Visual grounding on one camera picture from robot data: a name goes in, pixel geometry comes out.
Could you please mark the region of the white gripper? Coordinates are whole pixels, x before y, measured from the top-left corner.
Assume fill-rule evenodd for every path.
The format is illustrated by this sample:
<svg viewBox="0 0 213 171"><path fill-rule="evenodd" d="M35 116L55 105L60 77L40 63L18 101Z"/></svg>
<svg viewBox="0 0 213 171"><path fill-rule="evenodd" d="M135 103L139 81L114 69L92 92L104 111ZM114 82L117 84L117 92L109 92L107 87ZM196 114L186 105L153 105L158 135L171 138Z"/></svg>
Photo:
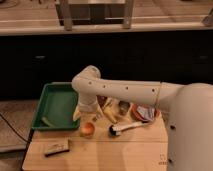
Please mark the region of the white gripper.
<svg viewBox="0 0 213 171"><path fill-rule="evenodd" d="M81 112L95 112L98 107L97 97L90 94L79 94L78 108Z"/></svg>

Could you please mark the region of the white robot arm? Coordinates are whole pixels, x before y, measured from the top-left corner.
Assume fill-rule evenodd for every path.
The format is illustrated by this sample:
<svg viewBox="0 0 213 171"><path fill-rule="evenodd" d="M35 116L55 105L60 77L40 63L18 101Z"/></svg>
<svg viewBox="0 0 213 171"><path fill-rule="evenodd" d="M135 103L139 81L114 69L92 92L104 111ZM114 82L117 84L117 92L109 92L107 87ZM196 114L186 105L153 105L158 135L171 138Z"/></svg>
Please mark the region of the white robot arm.
<svg viewBox="0 0 213 171"><path fill-rule="evenodd" d="M73 77L82 112L107 96L169 114L167 171L213 171L213 84L108 80L89 65Z"/></svg>

